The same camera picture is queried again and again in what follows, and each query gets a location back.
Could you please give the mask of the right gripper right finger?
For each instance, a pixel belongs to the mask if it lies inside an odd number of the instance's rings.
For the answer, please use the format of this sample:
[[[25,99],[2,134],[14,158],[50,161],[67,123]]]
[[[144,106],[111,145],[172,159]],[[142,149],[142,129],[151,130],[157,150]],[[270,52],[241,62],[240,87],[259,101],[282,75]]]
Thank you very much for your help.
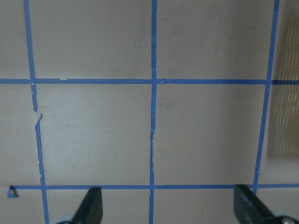
[[[234,186],[234,215],[240,224],[275,224],[276,217],[245,184]]]

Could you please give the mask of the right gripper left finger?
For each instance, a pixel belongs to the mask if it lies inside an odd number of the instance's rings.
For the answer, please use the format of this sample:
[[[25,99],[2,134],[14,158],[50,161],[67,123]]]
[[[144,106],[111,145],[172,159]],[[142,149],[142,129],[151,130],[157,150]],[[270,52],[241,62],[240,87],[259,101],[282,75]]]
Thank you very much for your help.
[[[103,218],[101,187],[91,187],[72,218],[73,224],[100,224]]]

